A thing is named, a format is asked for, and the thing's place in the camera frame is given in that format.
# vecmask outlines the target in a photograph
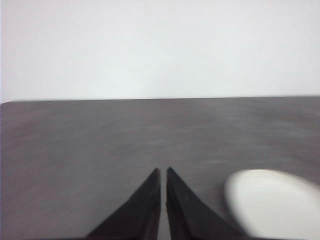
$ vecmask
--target white dish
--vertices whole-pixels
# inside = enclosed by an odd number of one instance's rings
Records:
[[[251,236],[320,240],[320,188],[275,170],[243,170],[225,184],[227,204]]]

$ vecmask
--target dark tabletop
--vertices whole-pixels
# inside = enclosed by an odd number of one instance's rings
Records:
[[[84,237],[171,166],[234,223],[223,183],[276,169],[320,184],[320,97],[8,102],[1,105],[1,239]]]

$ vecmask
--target table surface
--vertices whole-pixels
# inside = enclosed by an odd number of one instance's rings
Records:
[[[161,169],[234,223],[223,184],[244,169],[320,184],[320,97],[26,101],[1,105],[1,237],[83,237]]]

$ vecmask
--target white wall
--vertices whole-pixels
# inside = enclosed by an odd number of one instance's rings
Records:
[[[2,0],[1,102],[320,94],[319,0]]]

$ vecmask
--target white plate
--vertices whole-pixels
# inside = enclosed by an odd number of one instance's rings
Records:
[[[320,188],[275,170],[244,170],[225,184],[235,219],[251,236],[320,240]]]

